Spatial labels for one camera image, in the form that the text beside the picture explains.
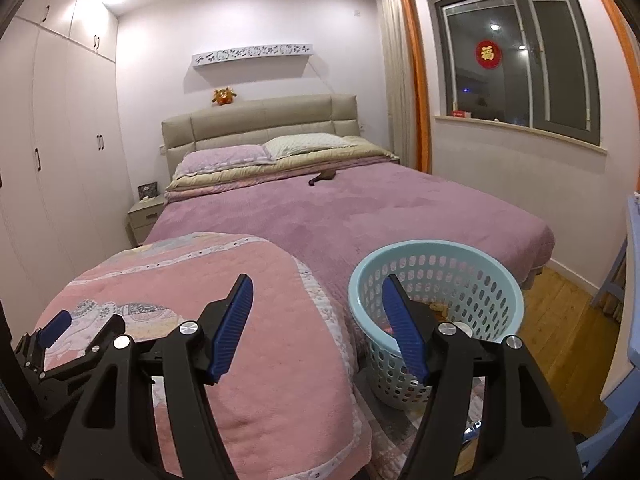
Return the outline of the brown paper bag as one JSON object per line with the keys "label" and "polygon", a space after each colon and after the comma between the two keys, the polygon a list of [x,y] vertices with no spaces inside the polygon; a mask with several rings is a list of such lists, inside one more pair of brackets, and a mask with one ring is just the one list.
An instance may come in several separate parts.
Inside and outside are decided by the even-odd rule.
{"label": "brown paper bag", "polygon": [[448,304],[440,304],[439,302],[432,302],[428,305],[428,308],[434,314],[437,323],[445,323],[449,321],[448,318]]}

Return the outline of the white decorated wall shelf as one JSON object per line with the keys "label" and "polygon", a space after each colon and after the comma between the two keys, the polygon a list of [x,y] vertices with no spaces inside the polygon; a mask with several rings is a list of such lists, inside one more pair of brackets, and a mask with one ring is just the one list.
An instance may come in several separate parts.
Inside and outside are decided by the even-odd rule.
{"label": "white decorated wall shelf", "polygon": [[312,44],[264,44],[221,49],[192,55],[191,66],[204,66],[229,63],[235,61],[254,60],[255,58],[282,58],[282,56],[311,56],[314,54]]}

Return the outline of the beige upholstered headboard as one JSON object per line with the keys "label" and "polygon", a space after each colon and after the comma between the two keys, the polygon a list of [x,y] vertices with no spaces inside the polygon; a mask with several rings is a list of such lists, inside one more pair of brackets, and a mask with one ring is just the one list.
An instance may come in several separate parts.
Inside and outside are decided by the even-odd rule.
{"label": "beige upholstered headboard", "polygon": [[301,133],[359,136],[356,96],[311,94],[235,102],[171,117],[162,122],[168,171],[198,150],[264,144]]}

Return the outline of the small brown object on bed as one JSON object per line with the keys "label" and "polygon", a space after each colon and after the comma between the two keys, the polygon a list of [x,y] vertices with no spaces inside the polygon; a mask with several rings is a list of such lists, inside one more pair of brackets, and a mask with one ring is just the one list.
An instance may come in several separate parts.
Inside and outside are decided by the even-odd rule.
{"label": "small brown object on bed", "polygon": [[318,182],[332,181],[336,177],[337,171],[335,169],[323,170],[320,174],[317,174],[308,181],[309,186],[315,186]]}

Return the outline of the light blue plastic basket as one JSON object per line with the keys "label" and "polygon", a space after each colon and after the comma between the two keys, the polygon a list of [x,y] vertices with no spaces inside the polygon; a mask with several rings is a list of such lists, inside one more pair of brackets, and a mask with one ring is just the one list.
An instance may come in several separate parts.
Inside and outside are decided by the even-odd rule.
{"label": "light blue plastic basket", "polygon": [[383,308],[383,282],[390,274],[439,322],[475,339],[499,342],[520,329],[521,287],[490,255],[448,240],[407,240],[371,252],[352,272],[348,305],[366,337],[368,384],[391,408],[422,408],[430,389],[409,373]]}

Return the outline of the folded beige blanket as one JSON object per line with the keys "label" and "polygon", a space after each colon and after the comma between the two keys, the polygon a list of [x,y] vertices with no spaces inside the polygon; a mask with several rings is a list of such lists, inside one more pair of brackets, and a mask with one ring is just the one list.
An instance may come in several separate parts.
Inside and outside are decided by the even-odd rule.
{"label": "folded beige blanket", "polygon": [[326,170],[367,166],[378,162],[398,162],[399,158],[360,136],[348,136],[342,148],[322,148],[275,159],[266,164],[244,162],[243,165],[227,169],[198,169],[188,171],[184,163],[193,152],[180,162],[174,178],[165,191],[168,203],[188,198],[219,194],[236,188],[248,188],[277,180],[300,177],[305,174],[320,174]]}

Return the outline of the purple bed cover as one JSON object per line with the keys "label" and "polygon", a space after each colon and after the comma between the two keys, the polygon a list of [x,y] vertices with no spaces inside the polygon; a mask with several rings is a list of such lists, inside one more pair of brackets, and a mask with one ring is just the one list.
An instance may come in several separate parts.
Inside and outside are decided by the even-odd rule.
{"label": "purple bed cover", "polygon": [[523,286],[551,258],[544,220],[497,197],[394,162],[341,169],[310,185],[299,176],[165,206],[148,237],[193,232],[270,240],[305,263],[340,304],[370,252],[404,240],[450,240],[499,260]]}

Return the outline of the purple pillow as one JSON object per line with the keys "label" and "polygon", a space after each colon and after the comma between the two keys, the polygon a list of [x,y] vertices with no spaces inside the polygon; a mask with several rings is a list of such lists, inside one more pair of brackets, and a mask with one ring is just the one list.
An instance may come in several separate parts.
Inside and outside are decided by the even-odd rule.
{"label": "purple pillow", "polygon": [[260,144],[209,148],[184,156],[184,159],[178,163],[174,178],[193,177],[198,174],[212,174],[228,169],[273,163],[274,159],[271,154]]}

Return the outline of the dark picture frame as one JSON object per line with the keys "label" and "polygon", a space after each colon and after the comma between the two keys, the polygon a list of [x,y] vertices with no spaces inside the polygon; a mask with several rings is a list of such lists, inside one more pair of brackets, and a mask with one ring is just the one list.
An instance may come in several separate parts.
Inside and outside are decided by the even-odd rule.
{"label": "dark picture frame", "polygon": [[139,200],[152,200],[158,196],[158,186],[156,182],[140,184],[137,187]]}

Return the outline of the beige bedside table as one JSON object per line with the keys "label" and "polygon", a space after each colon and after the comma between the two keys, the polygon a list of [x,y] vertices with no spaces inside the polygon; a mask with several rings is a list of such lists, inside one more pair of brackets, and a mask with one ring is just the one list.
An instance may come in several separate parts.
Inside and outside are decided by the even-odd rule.
{"label": "beige bedside table", "polygon": [[140,246],[145,242],[155,222],[160,218],[165,204],[164,196],[156,196],[139,200],[128,210],[128,228],[134,244]]}

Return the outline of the pink patterned quilt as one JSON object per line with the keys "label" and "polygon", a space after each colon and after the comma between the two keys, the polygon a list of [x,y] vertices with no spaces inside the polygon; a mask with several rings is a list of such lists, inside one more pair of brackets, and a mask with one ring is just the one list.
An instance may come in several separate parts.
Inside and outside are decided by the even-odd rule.
{"label": "pink patterned quilt", "polygon": [[160,338],[224,299],[240,275],[253,304],[230,370],[207,389],[242,479],[349,479],[370,460],[344,311],[311,270],[248,234],[192,233],[125,250],[69,282],[40,314],[70,312],[46,367],[81,356],[112,315],[137,341]]}

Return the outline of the orange and beige curtain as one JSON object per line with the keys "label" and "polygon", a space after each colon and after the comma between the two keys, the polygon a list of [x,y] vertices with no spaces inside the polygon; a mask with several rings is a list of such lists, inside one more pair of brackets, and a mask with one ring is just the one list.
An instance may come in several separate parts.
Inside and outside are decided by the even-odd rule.
{"label": "orange and beige curtain", "polygon": [[375,0],[381,25],[388,130],[400,162],[432,171],[430,102],[414,0]]}

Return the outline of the white built-in wardrobe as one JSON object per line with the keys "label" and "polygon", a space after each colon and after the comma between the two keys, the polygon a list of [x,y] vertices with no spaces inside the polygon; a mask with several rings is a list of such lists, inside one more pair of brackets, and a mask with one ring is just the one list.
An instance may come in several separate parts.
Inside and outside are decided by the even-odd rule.
{"label": "white built-in wardrobe", "polygon": [[117,29],[100,0],[1,0],[1,303],[17,336],[129,246]]}

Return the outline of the dark framed window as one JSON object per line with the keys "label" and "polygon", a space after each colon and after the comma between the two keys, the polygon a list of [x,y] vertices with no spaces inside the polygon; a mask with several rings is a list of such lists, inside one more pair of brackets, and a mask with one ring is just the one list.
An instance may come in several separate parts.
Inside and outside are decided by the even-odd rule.
{"label": "dark framed window", "polygon": [[[435,12],[449,115],[599,145],[597,67],[578,0],[442,0]],[[485,39],[502,50],[494,70],[475,57]]]}

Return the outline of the red round window sticker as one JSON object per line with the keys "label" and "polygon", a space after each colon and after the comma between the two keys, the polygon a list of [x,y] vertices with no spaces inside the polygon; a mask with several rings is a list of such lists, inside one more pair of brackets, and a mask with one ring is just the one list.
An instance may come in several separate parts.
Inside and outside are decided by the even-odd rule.
{"label": "red round window sticker", "polygon": [[484,70],[494,70],[502,61],[502,50],[491,40],[482,40],[475,47],[477,63]]}

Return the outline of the orange plush toy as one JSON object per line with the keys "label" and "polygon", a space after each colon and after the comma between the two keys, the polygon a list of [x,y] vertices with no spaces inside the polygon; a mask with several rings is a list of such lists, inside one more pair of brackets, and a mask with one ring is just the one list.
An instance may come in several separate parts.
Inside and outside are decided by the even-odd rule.
{"label": "orange plush toy", "polygon": [[232,104],[236,98],[236,93],[229,87],[215,89],[212,103],[218,106]]}

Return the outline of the white pillow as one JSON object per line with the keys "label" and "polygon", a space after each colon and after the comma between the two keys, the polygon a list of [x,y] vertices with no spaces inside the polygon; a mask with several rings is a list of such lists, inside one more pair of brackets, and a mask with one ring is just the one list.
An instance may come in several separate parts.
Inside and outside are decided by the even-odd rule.
{"label": "white pillow", "polygon": [[350,146],[352,144],[344,138],[325,132],[278,136],[264,144],[265,150],[274,160],[323,150],[333,150],[334,148],[349,148]]}

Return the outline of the small red box on sill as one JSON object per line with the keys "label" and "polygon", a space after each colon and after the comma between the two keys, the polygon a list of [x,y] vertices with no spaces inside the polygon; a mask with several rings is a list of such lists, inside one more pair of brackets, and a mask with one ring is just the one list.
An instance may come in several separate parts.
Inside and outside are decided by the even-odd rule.
{"label": "small red box on sill", "polygon": [[451,116],[457,118],[472,118],[472,114],[470,112],[465,112],[464,110],[453,110],[451,112]]}

